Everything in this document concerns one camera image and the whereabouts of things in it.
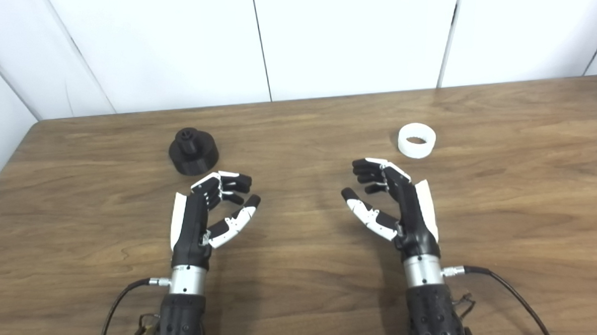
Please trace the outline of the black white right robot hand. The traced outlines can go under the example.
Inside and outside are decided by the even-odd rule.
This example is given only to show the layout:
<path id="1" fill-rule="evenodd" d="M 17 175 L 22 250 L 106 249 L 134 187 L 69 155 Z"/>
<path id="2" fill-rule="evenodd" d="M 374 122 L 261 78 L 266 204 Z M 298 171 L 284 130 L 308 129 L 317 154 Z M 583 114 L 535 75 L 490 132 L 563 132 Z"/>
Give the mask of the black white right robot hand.
<path id="1" fill-rule="evenodd" d="M 363 201 L 352 188 L 345 188 L 341 195 L 356 218 L 391 241 L 403 260 L 422 255 L 440 258 L 436 224 L 427 216 L 426 199 L 419 199 L 418 192 L 424 185 L 415 185 L 406 172 L 386 159 L 356 159 L 352 167 L 357 181 L 366 184 L 366 194 L 387 193 L 400 211 L 400 217 L 395 218 Z"/>

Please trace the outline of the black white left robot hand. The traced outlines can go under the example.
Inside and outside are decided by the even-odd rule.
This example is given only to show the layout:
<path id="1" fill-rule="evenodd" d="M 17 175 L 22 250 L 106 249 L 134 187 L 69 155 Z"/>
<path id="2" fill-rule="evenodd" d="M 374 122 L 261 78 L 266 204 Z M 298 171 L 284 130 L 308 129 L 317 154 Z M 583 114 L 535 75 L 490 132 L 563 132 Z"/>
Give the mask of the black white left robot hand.
<path id="1" fill-rule="evenodd" d="M 261 198 L 251 195 L 247 200 L 240 194 L 251 190 L 252 177 L 227 171 L 213 172 L 190 188 L 188 195 L 175 194 L 170 230 L 171 267 L 193 266 L 209 270 L 214 249 L 236 237 L 254 217 Z M 214 224 L 208 215 L 221 202 L 240 206 L 234 213 Z"/>

